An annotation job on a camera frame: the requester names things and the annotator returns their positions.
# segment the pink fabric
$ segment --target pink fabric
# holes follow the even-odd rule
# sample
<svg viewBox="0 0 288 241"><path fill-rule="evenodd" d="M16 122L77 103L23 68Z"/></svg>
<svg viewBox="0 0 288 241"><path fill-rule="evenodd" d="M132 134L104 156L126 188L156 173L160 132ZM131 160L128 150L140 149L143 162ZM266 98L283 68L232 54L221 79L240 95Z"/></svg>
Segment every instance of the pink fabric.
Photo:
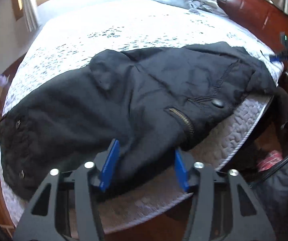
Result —
<svg viewBox="0 0 288 241"><path fill-rule="evenodd" d="M274 150L270 152L264 160L257 164L257 168L259 169L259 171L264 171L271 168L273 165L277 164L281 160L283 160L282 153Z"/></svg>

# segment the bag zipper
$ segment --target bag zipper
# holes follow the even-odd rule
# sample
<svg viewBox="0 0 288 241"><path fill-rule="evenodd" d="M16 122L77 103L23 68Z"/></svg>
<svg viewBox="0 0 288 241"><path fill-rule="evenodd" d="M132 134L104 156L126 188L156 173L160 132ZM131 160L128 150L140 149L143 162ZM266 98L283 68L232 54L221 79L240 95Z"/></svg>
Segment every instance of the bag zipper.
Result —
<svg viewBox="0 0 288 241"><path fill-rule="evenodd" d="M174 114L176 114L178 117L181 118L181 120L187 125L188 127L188 131L189 131L189 135L191 138L194 138L194 127L193 124L191 123L191 121L189 120L189 118L182 112L178 111L175 108L169 108L169 111L173 112Z"/></svg>
<svg viewBox="0 0 288 241"><path fill-rule="evenodd" d="M288 157L286 157L285 159L283 159L282 161L280 161L278 164L274 165L273 167L271 167L270 169L268 169L267 174L265 175L265 177L261 178L260 180L253 182L251 184L249 184L250 188L255 187L257 184L263 182L264 180L266 180L268 177L270 177L271 175L273 175L275 172L277 172L281 167L283 167L286 163L288 162Z"/></svg>

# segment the red wooden headboard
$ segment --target red wooden headboard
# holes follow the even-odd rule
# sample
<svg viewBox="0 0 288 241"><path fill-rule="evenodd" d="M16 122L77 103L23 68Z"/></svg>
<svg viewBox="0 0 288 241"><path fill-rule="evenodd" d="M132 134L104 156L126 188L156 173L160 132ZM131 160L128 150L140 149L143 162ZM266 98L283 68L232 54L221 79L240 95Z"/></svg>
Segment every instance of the red wooden headboard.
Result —
<svg viewBox="0 0 288 241"><path fill-rule="evenodd" d="M266 0L218 0L231 20L243 26L273 51L283 49L280 32L288 36L288 16Z"/></svg>

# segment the jacket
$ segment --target jacket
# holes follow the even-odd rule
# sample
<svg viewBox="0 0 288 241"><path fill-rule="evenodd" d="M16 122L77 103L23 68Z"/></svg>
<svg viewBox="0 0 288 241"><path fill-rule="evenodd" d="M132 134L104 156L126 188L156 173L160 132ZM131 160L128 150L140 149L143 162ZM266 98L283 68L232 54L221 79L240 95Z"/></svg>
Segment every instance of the jacket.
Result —
<svg viewBox="0 0 288 241"><path fill-rule="evenodd" d="M29 199L51 169L76 169L116 138L111 189L134 187L169 167L175 147L201 142L247 93L275 89L263 62L225 42L105 50L47 81L2 118L3 176Z"/></svg>

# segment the bedspread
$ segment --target bedspread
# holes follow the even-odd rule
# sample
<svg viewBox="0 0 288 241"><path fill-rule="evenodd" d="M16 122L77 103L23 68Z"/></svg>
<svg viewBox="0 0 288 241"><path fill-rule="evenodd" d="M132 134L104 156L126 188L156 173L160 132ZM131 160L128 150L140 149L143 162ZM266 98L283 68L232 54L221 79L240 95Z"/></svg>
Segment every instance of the bedspread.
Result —
<svg viewBox="0 0 288 241"><path fill-rule="evenodd" d="M105 49L182 47L219 41L244 47L250 55L262 60L274 81L278 81L283 66L273 65L263 56L272 53L271 49L229 19L203 11L199 15L191 14L151 0L122 0L82 8L52 19L44 26L18 68L3 113L41 84L67 70L85 66ZM249 95L232 116L218 124L191 151L196 160L221 169L252 132L268 101L267 96ZM1 162L0 176L7 209L17 225L25 202L4 182ZM169 168L146 184L100 203L104 231L110 233L142 223L188 196Z"/></svg>

